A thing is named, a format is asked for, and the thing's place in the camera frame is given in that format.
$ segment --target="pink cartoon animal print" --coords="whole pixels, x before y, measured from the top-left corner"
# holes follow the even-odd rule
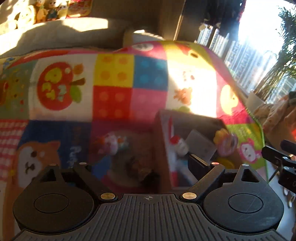
[[[243,142],[240,145],[239,153],[243,160],[250,163],[255,163],[261,157],[261,151],[256,151],[254,141],[248,138],[248,142]]]

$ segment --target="sky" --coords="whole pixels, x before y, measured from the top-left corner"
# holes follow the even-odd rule
[[[247,0],[245,11],[239,24],[239,41],[249,39],[260,52],[271,50],[278,53],[283,45],[279,31],[280,7],[294,6],[284,0]]]

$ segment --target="pink square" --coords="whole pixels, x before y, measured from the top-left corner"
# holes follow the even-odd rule
[[[159,109],[165,108],[166,91],[133,88],[130,119],[153,122]]]
[[[149,41],[134,44],[130,47],[125,47],[115,51],[114,53],[127,53],[133,55],[140,55],[151,58],[167,59],[166,52],[162,44],[158,41]]]

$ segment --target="ribbed black plate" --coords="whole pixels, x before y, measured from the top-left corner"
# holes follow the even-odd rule
[[[274,230],[257,235],[227,232],[212,224],[196,204],[173,194],[124,194],[114,203],[102,204],[84,226],[65,234],[41,235],[22,231],[15,241],[284,241]]]

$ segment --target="blue dot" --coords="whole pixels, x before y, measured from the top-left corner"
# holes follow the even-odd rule
[[[143,60],[143,61],[141,62],[141,66],[142,66],[143,68],[148,68],[148,67],[149,67],[149,62]]]
[[[160,77],[160,76],[157,76],[155,79],[154,79],[154,83],[158,86],[162,85],[163,84],[163,78]]]
[[[158,69],[165,69],[166,66],[167,66],[167,63],[166,63],[165,61],[158,61],[158,62],[156,63],[156,67],[157,67]]]
[[[143,84],[148,83],[148,81],[149,81],[149,77],[148,77],[148,75],[146,75],[146,74],[141,75],[141,76],[140,76],[140,81],[141,81]]]

